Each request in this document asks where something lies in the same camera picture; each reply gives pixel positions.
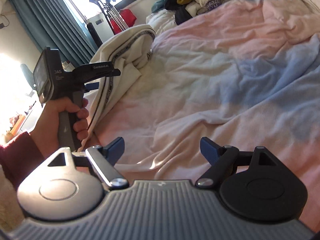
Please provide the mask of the person's left hand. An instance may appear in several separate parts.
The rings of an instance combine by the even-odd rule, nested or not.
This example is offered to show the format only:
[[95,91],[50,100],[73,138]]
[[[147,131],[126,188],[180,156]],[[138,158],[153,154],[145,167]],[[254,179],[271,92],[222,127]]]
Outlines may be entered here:
[[77,139],[82,141],[88,137],[87,118],[89,112],[86,109],[87,105],[88,100],[86,98],[82,100],[82,106],[79,107],[67,97],[46,103],[35,128],[29,133],[44,158],[49,157],[59,148],[57,133],[59,114],[62,112],[75,113],[79,119],[73,125]]

